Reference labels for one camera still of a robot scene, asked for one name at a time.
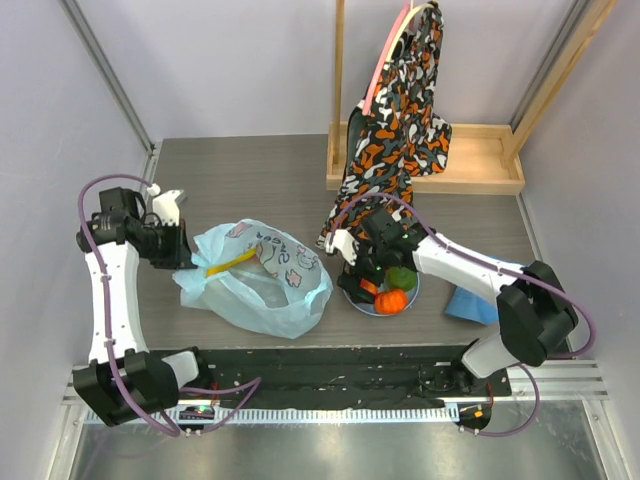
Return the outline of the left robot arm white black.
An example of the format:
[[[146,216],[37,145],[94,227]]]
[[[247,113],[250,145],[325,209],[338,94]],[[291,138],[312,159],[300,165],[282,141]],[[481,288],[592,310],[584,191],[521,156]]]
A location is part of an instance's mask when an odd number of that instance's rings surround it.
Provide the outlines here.
[[[178,208],[182,191],[152,186],[149,192],[150,205],[131,189],[100,192],[99,211],[76,235],[91,277],[94,319],[88,364],[74,372],[73,387],[109,427],[176,406],[181,390],[203,398],[213,385],[197,348],[158,357],[143,337],[140,262],[171,271],[194,266]]]

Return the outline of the yellow fake banana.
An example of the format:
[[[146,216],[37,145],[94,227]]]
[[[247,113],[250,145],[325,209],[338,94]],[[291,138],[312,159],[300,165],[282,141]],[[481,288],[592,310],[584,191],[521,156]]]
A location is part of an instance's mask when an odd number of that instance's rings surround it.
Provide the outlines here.
[[[238,265],[240,263],[243,263],[243,262],[246,262],[248,260],[251,260],[255,256],[256,256],[256,249],[252,248],[252,249],[248,250],[247,252],[241,254],[240,256],[234,258],[233,260],[230,260],[230,261],[228,261],[226,263],[223,263],[223,264],[220,264],[220,265],[216,265],[216,266],[213,266],[213,267],[209,268],[206,271],[206,277],[209,278],[209,277],[215,276],[217,274],[223,273],[225,271],[228,271],[230,268],[232,268],[232,267],[234,267],[234,266],[236,266],[236,265]]]

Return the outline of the orange fake pumpkin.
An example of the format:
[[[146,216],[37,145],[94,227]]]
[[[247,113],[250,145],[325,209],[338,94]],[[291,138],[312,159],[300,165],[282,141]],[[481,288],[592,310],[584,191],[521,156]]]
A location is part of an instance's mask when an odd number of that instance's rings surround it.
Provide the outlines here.
[[[379,315],[396,315],[409,304],[406,292],[400,289],[380,292],[374,301],[375,312]]]

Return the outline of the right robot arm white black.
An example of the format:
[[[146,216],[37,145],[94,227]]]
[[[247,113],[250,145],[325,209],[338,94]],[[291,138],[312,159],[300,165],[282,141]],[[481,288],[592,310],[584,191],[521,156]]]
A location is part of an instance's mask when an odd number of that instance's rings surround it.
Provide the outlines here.
[[[337,229],[325,241],[326,252],[338,253],[345,261],[338,284],[352,300],[373,302],[362,283],[379,286],[392,268],[402,267],[461,287],[497,310],[498,332],[471,342],[450,366],[425,380],[424,386],[433,391],[472,395],[499,370],[517,363],[537,367],[578,324],[554,270],[543,262],[502,262],[414,220],[399,221],[384,209],[367,216],[359,229],[365,238]]]

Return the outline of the light blue plastic bag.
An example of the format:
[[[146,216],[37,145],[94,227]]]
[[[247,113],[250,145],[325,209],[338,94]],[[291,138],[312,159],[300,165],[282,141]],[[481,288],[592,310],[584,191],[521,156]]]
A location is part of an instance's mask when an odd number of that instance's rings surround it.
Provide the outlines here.
[[[320,321],[333,292],[316,253],[286,232],[258,220],[220,224],[194,237],[191,270],[173,274],[181,305],[210,310],[230,324],[296,339]],[[256,256],[228,271],[206,271],[255,248]]]

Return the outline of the green fake lime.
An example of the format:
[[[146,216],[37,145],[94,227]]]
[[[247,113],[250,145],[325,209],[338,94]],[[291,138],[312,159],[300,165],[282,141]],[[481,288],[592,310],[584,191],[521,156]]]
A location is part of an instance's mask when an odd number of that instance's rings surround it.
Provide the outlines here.
[[[385,274],[386,284],[391,290],[408,292],[415,288],[417,279],[417,273],[405,267],[390,267]]]

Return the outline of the red fake tomato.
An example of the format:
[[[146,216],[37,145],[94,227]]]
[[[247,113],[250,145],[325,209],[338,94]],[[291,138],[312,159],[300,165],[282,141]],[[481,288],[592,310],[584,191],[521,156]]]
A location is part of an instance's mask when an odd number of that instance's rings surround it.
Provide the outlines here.
[[[378,287],[368,280],[362,279],[360,281],[360,287],[374,296],[378,294]]]

